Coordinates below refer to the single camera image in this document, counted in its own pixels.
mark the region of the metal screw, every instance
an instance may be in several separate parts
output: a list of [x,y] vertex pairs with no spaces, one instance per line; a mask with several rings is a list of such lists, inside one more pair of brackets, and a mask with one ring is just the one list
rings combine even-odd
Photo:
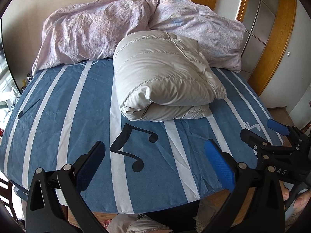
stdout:
[[275,169],[274,169],[273,166],[268,166],[268,170],[269,170],[270,172],[274,172],[274,171],[275,171]]
[[239,168],[241,168],[241,169],[246,169],[246,167],[247,167],[247,165],[246,165],[244,162],[240,162],[240,163],[238,164],[238,166],[239,166]]
[[65,171],[68,171],[68,170],[71,169],[71,165],[69,165],[69,164],[64,165],[63,169],[64,169]]
[[36,174],[39,174],[39,173],[41,173],[41,172],[42,172],[42,168],[41,168],[41,167],[39,167],[39,168],[36,169]]

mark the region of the bed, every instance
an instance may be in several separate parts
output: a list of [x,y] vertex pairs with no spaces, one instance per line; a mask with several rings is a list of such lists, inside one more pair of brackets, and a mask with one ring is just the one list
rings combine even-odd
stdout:
[[[39,71],[21,95],[0,147],[0,170],[20,188],[29,189],[35,169],[60,169],[74,163],[97,142],[106,156],[81,196],[94,212],[140,213],[186,204],[221,189],[204,155],[212,138],[237,162],[255,167],[255,152],[240,139],[248,128],[274,145],[280,135],[266,122],[270,115],[239,74],[212,68],[227,90],[210,105],[207,118],[166,122],[124,118],[117,106],[112,59],[59,65]],[[133,130],[123,151],[144,162],[110,151],[125,124]],[[58,193],[60,202],[65,200]]]

